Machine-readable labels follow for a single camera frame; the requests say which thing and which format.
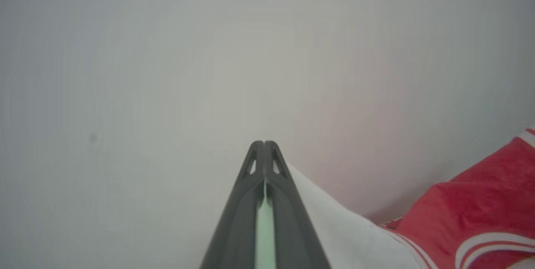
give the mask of plain background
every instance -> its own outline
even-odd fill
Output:
[[[393,219],[535,117],[534,0],[0,0],[0,267],[195,268],[254,140]]]

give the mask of white stripe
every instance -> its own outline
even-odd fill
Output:
[[[386,229],[383,229],[382,231],[384,231],[385,233],[387,233],[389,236],[393,237],[394,240],[398,241],[401,245],[403,245],[405,248],[407,248],[410,253],[413,255],[413,257],[416,259],[416,263],[418,263],[418,265],[420,265],[420,269],[429,269],[429,267],[426,265],[425,261],[422,259],[422,257],[420,256],[420,254],[414,250],[414,248],[403,238],[401,238],[399,235],[391,232],[391,231],[388,231]]]
[[[535,268],[535,257],[524,259],[518,263],[514,263],[509,269],[533,269]]]
[[[399,235],[401,236],[402,238],[404,238],[405,240],[407,240],[409,243],[411,243],[414,247],[416,247],[416,249],[418,249],[418,251],[424,256],[425,260],[428,261],[429,263],[429,266],[431,267],[431,269],[438,269],[438,267],[436,267],[435,263],[433,262],[433,260],[428,256],[428,254],[425,253],[425,251],[420,248],[420,246],[416,245],[415,242],[411,241],[411,239],[403,236],[403,235]]]
[[[524,130],[518,135],[518,137],[521,138],[524,142],[530,144],[532,147],[535,147],[535,135]]]
[[[535,240],[530,239],[529,237],[514,235],[512,233],[482,233],[480,235],[469,238],[468,240],[464,241],[461,246],[459,246],[459,248],[457,249],[457,253],[455,254],[455,268],[459,269],[461,267],[461,261],[464,258],[464,255],[468,252],[468,250],[479,244],[494,241],[509,241],[535,246]]]
[[[482,254],[485,254],[485,253],[491,252],[491,251],[498,251],[498,250],[514,250],[514,251],[535,252],[535,248],[526,247],[526,246],[516,246],[516,245],[506,245],[506,244],[484,246],[484,247],[481,247],[481,248],[475,250],[474,252],[472,252],[472,254],[470,254],[470,256],[464,262],[463,269],[467,269],[470,266],[470,264],[472,264],[472,262],[475,261]]]

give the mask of light green strip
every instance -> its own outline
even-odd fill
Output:
[[[276,269],[275,225],[264,181],[264,200],[256,215],[256,269]]]

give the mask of red garment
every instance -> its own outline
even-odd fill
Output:
[[[503,269],[535,253],[535,132],[431,187],[389,231],[423,268]]]

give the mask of gray wall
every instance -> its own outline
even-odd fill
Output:
[[[533,0],[0,0],[0,267],[195,268],[248,145],[376,220],[535,117]]]

